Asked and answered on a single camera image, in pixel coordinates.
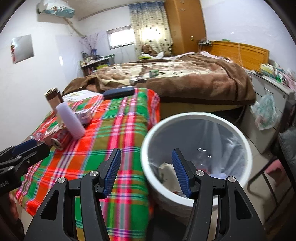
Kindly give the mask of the purple white milk carton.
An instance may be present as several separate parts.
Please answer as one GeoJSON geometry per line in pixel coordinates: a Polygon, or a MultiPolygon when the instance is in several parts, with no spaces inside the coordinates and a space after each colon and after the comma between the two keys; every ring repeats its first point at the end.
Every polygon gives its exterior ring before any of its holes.
{"type": "Polygon", "coordinates": [[[74,112],[74,114],[79,119],[79,121],[83,126],[89,125],[93,120],[93,114],[90,108],[76,111],[74,112]]]}

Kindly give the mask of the white round trash bin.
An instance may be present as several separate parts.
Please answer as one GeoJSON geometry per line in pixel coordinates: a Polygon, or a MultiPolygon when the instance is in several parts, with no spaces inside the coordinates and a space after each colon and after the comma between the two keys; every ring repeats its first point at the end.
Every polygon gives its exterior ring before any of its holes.
{"type": "Polygon", "coordinates": [[[157,123],[145,136],[140,161],[152,196],[160,208],[188,219],[193,201],[175,186],[171,155],[179,149],[211,177],[233,176],[244,187],[252,170],[252,152],[234,124],[211,113],[181,113],[157,123]]]}

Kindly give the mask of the red milk can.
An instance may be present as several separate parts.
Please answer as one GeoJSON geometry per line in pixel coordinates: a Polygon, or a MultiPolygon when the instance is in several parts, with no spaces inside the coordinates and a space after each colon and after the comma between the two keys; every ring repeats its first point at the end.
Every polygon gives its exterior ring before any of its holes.
{"type": "Polygon", "coordinates": [[[63,128],[53,135],[51,143],[56,149],[63,150],[70,143],[71,138],[70,132],[66,128],[63,128]]]}

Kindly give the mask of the white foam net sleeve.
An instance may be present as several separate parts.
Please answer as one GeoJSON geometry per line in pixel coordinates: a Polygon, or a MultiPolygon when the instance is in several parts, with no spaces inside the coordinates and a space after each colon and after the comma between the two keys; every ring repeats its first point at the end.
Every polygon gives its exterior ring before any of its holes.
{"type": "Polygon", "coordinates": [[[85,128],[71,108],[69,108],[68,104],[62,102],[57,105],[56,109],[72,137],[76,140],[82,138],[85,135],[85,128]]]}

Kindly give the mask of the pink seat metal chair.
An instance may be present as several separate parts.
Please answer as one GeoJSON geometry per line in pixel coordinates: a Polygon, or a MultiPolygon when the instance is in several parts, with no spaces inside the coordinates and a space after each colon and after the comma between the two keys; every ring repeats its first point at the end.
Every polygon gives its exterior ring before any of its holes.
{"type": "Polygon", "coordinates": [[[290,190],[295,190],[295,127],[289,127],[283,133],[279,133],[277,137],[276,146],[273,148],[274,156],[268,161],[268,163],[252,177],[247,184],[247,189],[250,189],[251,184],[261,175],[263,176],[271,195],[275,202],[275,209],[266,218],[267,223],[275,214],[284,198],[287,196],[290,190]],[[284,193],[281,200],[277,200],[274,190],[269,183],[266,175],[278,173],[278,177],[275,180],[275,185],[279,186],[285,178],[288,178],[291,186],[284,193]]]}

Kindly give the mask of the plaid red green tablecloth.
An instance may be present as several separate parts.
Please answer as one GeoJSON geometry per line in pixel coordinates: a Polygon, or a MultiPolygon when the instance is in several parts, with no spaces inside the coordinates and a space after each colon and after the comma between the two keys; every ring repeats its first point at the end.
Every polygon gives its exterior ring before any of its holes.
{"type": "Polygon", "coordinates": [[[112,193],[100,202],[111,240],[144,240],[149,222],[149,191],[140,163],[147,132],[160,120],[160,98],[152,90],[136,88],[132,96],[104,100],[101,94],[69,103],[74,110],[91,110],[93,119],[84,137],[63,150],[51,149],[35,164],[14,195],[20,206],[35,215],[60,177],[78,179],[98,168],[113,149],[121,150],[121,165],[112,193]]]}

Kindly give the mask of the cluttered side shelf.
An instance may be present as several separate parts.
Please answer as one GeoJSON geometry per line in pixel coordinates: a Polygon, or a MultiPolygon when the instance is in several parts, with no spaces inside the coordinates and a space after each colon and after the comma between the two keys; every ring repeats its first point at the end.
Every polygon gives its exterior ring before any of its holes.
{"type": "Polygon", "coordinates": [[[91,57],[86,58],[84,61],[80,62],[83,75],[88,76],[100,68],[115,64],[114,57],[115,55],[111,54],[102,56],[101,58],[96,56],[95,59],[91,57]]]}

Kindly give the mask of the dark blue glasses case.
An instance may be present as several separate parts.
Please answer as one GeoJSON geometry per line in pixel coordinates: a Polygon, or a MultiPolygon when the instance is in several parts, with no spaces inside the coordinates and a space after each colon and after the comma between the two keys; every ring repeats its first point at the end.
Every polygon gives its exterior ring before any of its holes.
{"type": "Polygon", "coordinates": [[[106,90],[103,93],[103,98],[104,98],[104,100],[111,100],[111,99],[132,96],[132,95],[134,95],[134,93],[135,93],[135,89],[132,86],[119,87],[119,88],[113,88],[110,90],[106,90]]]}

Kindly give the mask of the dried branch vase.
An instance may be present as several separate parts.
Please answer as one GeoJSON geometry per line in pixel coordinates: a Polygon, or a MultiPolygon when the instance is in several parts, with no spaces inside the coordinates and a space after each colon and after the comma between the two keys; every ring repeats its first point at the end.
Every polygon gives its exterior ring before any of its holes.
{"type": "Polygon", "coordinates": [[[79,40],[79,43],[82,46],[82,49],[88,56],[97,55],[97,43],[98,43],[99,32],[92,35],[87,35],[84,38],[79,40]]]}

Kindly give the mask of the brown patterned blanket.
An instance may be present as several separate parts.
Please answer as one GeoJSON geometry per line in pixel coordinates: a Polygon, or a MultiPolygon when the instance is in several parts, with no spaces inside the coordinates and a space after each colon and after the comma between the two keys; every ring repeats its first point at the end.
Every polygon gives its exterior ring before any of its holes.
{"type": "Polygon", "coordinates": [[[204,53],[109,65],[73,79],[63,95],[87,89],[89,85],[94,85],[93,91],[99,93],[126,86],[147,88],[163,102],[248,105],[256,99],[251,78],[241,66],[204,53]],[[149,77],[152,69],[159,70],[155,78],[149,77]]]}

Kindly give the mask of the window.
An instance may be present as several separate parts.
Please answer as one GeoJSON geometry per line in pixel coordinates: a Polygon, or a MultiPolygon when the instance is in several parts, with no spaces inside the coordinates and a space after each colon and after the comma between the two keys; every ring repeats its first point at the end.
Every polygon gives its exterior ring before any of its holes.
{"type": "Polygon", "coordinates": [[[134,31],[131,26],[124,26],[107,31],[110,49],[135,44],[134,31]]]}

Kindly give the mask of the small green box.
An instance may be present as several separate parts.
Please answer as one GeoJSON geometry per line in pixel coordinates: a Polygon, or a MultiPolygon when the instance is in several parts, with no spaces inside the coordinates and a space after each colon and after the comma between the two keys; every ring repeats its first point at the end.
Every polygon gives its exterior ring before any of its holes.
{"type": "Polygon", "coordinates": [[[150,78],[155,78],[159,75],[159,70],[158,69],[152,69],[149,71],[149,77],[150,78]]]}

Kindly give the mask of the brown teddy bear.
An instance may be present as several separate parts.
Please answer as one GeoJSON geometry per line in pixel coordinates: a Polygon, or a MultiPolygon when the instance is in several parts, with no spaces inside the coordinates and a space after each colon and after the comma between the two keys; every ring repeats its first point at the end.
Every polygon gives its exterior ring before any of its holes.
{"type": "Polygon", "coordinates": [[[141,51],[142,57],[157,57],[158,53],[149,44],[144,44],[141,51]]]}

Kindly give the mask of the wooden wardrobe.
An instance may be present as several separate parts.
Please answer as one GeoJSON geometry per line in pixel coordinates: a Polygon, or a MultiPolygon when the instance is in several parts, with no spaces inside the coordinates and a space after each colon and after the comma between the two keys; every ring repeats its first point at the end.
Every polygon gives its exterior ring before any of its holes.
{"type": "Polygon", "coordinates": [[[173,55],[197,52],[198,42],[206,38],[200,1],[166,0],[165,10],[173,39],[173,55]]]}

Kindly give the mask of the wall poster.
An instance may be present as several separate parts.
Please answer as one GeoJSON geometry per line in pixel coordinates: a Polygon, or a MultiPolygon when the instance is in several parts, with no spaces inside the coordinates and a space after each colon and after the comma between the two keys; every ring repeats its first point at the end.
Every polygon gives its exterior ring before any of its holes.
{"type": "Polygon", "coordinates": [[[11,57],[14,64],[34,57],[31,35],[15,37],[11,40],[11,57]]]}

